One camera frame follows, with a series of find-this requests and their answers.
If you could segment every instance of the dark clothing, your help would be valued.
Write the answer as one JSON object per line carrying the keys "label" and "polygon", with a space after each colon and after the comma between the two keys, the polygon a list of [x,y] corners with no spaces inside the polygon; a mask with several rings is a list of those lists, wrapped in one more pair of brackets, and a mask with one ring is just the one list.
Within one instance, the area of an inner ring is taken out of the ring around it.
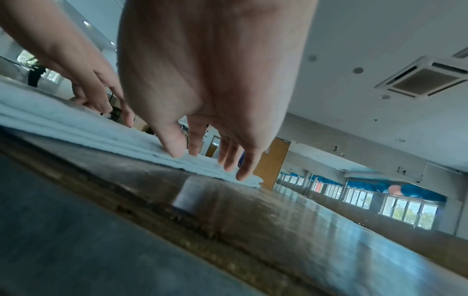
{"label": "dark clothing", "polygon": [[46,68],[44,66],[33,66],[33,69],[30,70],[28,74],[28,85],[37,87],[40,76],[44,74],[45,71],[46,71]]}

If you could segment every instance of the gray surface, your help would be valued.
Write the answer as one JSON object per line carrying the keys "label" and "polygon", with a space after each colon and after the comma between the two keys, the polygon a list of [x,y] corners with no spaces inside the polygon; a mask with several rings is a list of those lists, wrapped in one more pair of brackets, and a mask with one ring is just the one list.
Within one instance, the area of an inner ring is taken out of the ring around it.
{"label": "gray surface", "polygon": [[0,290],[11,295],[262,295],[3,155],[0,189]]}

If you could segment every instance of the glossy table surface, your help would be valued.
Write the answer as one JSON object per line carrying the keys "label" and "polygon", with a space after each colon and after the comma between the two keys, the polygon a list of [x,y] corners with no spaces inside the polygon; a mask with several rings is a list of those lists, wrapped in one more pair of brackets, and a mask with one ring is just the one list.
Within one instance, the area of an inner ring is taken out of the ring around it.
{"label": "glossy table surface", "polygon": [[124,197],[132,210],[123,212],[140,209],[140,220],[149,213],[188,230],[208,242],[204,248],[190,247],[195,236],[181,242],[150,231],[267,294],[468,295],[467,279],[285,187],[247,188],[52,139],[17,136],[22,140],[4,135],[0,152],[63,186],[73,187],[66,175],[75,176]]}

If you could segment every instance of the brown door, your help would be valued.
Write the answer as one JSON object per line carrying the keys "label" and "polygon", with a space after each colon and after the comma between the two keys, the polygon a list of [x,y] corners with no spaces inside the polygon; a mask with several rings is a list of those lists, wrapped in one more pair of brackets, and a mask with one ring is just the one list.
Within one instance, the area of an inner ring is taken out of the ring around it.
{"label": "brown door", "polygon": [[205,156],[207,157],[213,157],[213,154],[215,154],[216,149],[219,147],[221,139],[217,136],[213,137],[213,140],[211,140],[211,144],[208,147],[208,150],[206,151]]}
{"label": "brown door", "polygon": [[289,145],[289,142],[274,138],[270,147],[262,154],[257,168],[253,171],[254,175],[263,179],[262,186],[273,188],[288,153]]}

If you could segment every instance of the hand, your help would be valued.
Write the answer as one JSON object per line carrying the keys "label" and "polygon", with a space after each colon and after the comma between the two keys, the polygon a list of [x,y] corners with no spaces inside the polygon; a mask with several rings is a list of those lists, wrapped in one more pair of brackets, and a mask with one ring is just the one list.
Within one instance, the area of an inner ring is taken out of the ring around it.
{"label": "hand", "polygon": [[135,117],[123,100],[117,74],[101,52],[51,0],[0,1],[0,26],[45,67],[73,83],[75,97],[109,113],[105,87],[119,98],[125,123]]}
{"label": "hand", "polygon": [[173,157],[189,153],[207,124],[221,134],[218,162],[252,173],[291,99],[313,0],[128,0],[118,40],[128,103]]}

